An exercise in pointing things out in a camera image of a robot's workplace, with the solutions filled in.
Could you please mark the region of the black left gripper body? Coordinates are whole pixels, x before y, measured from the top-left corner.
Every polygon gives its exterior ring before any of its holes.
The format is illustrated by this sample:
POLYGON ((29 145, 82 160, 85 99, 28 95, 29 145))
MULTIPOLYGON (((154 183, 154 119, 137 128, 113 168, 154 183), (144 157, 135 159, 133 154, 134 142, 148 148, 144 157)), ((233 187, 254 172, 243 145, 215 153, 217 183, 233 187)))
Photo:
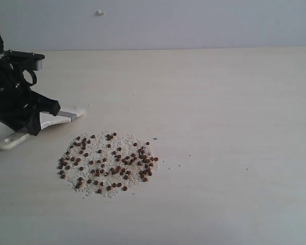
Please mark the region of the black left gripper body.
POLYGON ((31 87, 36 83, 35 71, 9 63, 4 51, 0 53, 0 120, 35 107, 31 87))

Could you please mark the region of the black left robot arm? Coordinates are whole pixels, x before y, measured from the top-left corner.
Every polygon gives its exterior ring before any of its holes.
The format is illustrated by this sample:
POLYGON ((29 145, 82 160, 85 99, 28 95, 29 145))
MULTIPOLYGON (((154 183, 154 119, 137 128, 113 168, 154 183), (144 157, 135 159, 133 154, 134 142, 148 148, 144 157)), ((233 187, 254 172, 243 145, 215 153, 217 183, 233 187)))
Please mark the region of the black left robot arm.
POLYGON ((36 136, 41 130, 40 113, 56 116, 61 109, 58 101, 31 89, 44 58, 43 54, 5 50, 0 34, 0 122, 15 132, 26 129, 36 136))

